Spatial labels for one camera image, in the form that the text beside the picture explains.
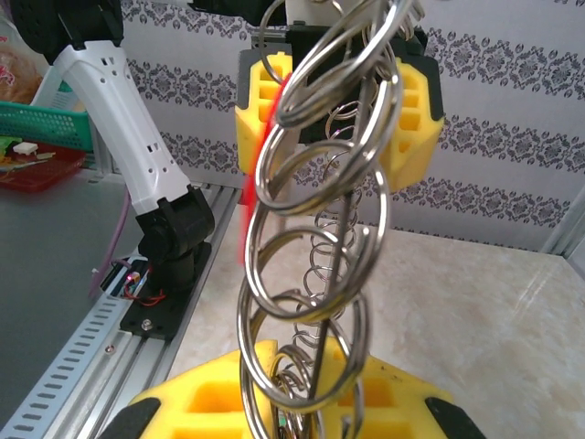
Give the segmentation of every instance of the gray table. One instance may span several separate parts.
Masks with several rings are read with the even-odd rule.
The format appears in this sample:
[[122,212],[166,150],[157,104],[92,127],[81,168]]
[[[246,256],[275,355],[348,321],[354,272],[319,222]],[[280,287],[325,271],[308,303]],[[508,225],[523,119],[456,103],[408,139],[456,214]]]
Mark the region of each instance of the gray table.
[[[122,182],[82,172],[41,194],[0,190],[0,429],[92,305],[98,267],[122,206]],[[128,216],[116,255],[141,232]]]

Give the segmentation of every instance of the patterned wallpaper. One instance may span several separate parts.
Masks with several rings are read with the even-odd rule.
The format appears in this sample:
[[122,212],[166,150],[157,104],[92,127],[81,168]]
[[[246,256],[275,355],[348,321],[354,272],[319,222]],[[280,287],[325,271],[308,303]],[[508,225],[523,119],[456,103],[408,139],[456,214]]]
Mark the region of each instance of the patterned wallpaper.
[[[425,181],[394,194],[394,227],[538,251],[585,187],[585,41],[575,30],[585,1],[423,3],[446,125]],[[241,186],[232,108],[251,28],[122,5],[134,77],[177,163],[195,180]],[[295,190],[317,185],[321,167],[299,172]],[[377,195],[365,189],[369,223]]]

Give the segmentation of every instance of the green basket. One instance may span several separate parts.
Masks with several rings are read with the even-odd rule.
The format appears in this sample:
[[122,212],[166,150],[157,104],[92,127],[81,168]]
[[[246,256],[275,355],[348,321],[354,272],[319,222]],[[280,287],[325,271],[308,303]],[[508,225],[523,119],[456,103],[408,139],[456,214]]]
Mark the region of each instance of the green basket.
[[0,102],[0,134],[93,152],[87,112]]

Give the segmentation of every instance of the screw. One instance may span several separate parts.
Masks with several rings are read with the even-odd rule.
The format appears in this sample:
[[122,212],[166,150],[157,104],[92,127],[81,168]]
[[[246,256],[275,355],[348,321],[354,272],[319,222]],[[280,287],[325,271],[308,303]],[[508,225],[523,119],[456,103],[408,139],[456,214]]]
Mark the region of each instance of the screw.
[[145,320],[143,320],[141,328],[144,331],[150,331],[153,328],[153,322],[151,322],[149,319],[146,318]]

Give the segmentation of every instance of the yellow block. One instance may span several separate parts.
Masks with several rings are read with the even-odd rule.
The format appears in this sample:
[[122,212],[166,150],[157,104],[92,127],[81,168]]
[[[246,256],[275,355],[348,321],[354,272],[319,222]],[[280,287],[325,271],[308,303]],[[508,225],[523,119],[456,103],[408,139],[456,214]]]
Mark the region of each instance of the yellow block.
[[[331,389],[345,364],[335,339],[328,338],[318,395]],[[361,379],[365,410],[359,439],[447,439],[425,400],[436,397],[452,402],[450,393],[373,357],[367,360]],[[342,437],[342,419],[352,415],[353,404],[350,391],[323,409],[325,437]]]
[[[281,78],[286,78],[293,71],[293,57],[284,52],[269,55],[268,61]],[[272,80],[262,65],[262,61],[251,67],[248,108],[236,107],[238,165],[245,174],[253,174],[252,160],[264,134],[272,101],[278,94],[279,88],[280,85]]]
[[[274,340],[256,345],[264,370],[270,370],[276,351]],[[344,366],[335,339],[327,339],[317,394],[331,388]],[[360,439],[447,439],[425,400],[436,397],[452,402],[451,394],[373,357],[368,358],[361,378],[365,417]],[[141,439],[252,439],[241,401],[239,351],[146,391],[132,403],[147,398],[158,399],[161,406]],[[256,398],[271,432],[271,406],[260,391]],[[341,437],[342,418],[352,412],[353,392],[324,408],[325,437]]]
[[404,84],[402,112],[392,140],[379,159],[392,191],[424,178],[444,124],[444,117],[439,121],[431,117],[427,77],[410,64],[397,62]]
[[[256,353],[267,373],[276,350],[274,340],[256,344]],[[239,351],[145,391],[132,404],[146,398],[157,398],[161,406],[141,439],[253,439],[241,401]],[[260,391],[256,391],[256,401],[271,431],[271,406]]]
[[[283,52],[268,57],[271,65],[286,77],[293,70],[293,58]],[[444,118],[431,117],[427,77],[397,59],[404,82],[404,100],[397,129],[380,157],[392,191],[421,181],[441,134]],[[268,121],[271,102],[279,86],[268,75],[261,61],[250,69],[250,95],[247,109],[236,107],[239,168],[252,174],[252,158]]]

